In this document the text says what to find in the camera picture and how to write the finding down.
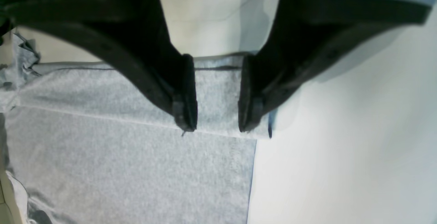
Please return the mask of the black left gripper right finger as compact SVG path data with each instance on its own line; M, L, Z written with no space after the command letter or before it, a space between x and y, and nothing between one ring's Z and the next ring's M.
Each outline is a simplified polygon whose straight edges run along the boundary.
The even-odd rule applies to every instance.
M396 27L422 25L431 11L432 0L278 0L267 41L242 62L240 132L256 128L360 44Z

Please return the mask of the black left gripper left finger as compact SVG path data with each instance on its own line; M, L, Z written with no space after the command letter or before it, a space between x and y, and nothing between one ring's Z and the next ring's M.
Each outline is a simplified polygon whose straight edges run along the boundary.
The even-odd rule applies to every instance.
M195 131L193 58L171 43L160 0L1 0L1 13L100 58L178 127Z

